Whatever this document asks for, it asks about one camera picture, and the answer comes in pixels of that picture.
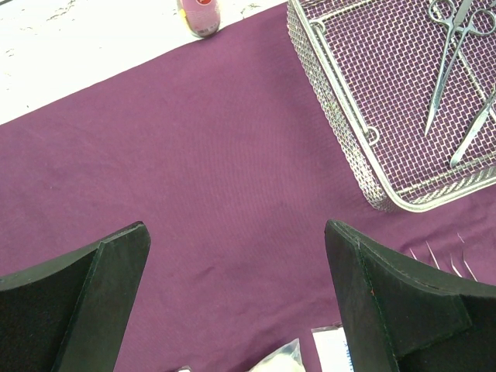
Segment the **metal mesh tray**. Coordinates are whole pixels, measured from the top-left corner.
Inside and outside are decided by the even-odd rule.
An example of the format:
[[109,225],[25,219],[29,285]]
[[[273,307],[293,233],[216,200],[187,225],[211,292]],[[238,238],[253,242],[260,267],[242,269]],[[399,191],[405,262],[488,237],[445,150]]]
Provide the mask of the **metal mesh tray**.
[[446,27],[430,1],[290,1],[288,32],[366,200],[425,212],[495,183],[495,113],[450,168],[495,86],[495,32],[468,34],[424,135]]

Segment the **steel forceps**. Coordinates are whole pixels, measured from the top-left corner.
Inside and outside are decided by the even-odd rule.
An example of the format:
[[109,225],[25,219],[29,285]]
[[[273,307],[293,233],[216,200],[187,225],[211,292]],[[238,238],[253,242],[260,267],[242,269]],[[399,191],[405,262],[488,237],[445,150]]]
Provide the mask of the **steel forceps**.
[[[479,8],[475,10],[465,26],[462,26],[467,13],[469,12],[472,1],[462,1],[457,9],[453,1],[430,1],[428,7],[429,18],[438,24],[446,27],[446,39],[439,62],[439,72],[436,78],[436,84],[429,103],[429,112],[425,124],[424,135],[427,136],[431,125],[434,122],[436,113],[439,109],[440,102],[443,97],[443,92],[446,87],[450,72],[456,61],[458,53],[461,51],[464,40],[468,34],[475,36],[489,36],[495,32],[495,12],[490,9]],[[487,16],[491,27],[487,30],[477,28],[476,19],[481,16]],[[450,50],[452,38],[456,33],[460,33],[460,38],[457,41],[456,48],[453,51],[449,64],[446,65],[446,58]]]

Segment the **white gauze bag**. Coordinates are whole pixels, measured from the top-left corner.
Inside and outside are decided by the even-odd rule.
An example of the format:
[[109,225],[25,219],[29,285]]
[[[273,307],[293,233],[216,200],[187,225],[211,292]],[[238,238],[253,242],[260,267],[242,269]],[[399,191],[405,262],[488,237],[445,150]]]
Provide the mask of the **white gauze bag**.
[[305,372],[299,338],[284,344],[264,357],[250,372]]

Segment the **steel scissors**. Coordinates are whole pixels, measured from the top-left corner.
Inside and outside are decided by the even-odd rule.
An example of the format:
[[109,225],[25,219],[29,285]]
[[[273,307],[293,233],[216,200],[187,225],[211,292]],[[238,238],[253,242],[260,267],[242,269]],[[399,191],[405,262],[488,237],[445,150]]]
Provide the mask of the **steel scissors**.
[[450,162],[449,162],[450,168],[456,167],[457,164],[462,160],[464,154],[467,151],[468,146],[471,144],[471,142],[477,136],[482,125],[485,124],[487,117],[490,114],[491,107],[494,104],[494,101],[495,101],[495,86],[493,86],[493,89],[492,89],[490,95],[488,96],[487,100],[485,101],[484,105],[482,106],[482,108],[474,116],[474,118],[473,118],[472,122],[470,123],[470,125],[467,129],[467,132],[465,133],[465,136],[463,137],[460,145],[457,147],[454,155],[452,155]]

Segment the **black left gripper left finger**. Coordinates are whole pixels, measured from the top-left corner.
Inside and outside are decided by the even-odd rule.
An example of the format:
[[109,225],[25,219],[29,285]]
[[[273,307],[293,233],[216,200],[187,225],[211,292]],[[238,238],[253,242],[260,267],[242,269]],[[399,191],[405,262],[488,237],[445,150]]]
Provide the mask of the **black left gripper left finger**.
[[1,278],[3,371],[112,371],[147,257],[135,222]]

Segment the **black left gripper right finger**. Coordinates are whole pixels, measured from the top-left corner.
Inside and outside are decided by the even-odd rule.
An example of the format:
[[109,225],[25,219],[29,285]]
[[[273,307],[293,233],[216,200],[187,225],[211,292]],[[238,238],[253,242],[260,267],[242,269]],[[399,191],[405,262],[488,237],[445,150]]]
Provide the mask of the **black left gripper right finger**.
[[493,371],[495,287],[329,220],[325,247],[355,371]]

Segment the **purple cloth wrap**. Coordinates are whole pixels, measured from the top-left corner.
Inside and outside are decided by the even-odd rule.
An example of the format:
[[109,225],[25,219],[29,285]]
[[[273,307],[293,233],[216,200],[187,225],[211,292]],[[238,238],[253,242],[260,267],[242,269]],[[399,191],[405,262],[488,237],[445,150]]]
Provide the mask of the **purple cloth wrap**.
[[276,6],[1,127],[1,272],[133,222],[150,254],[118,371],[245,371],[339,320],[325,223],[495,282],[495,189],[429,212],[364,199]]

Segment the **white blue label packet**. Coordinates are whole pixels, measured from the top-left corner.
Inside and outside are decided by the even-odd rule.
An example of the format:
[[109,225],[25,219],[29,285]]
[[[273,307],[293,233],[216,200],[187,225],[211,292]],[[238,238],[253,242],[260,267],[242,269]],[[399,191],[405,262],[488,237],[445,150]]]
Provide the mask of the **white blue label packet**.
[[343,325],[312,329],[322,372],[354,372]]

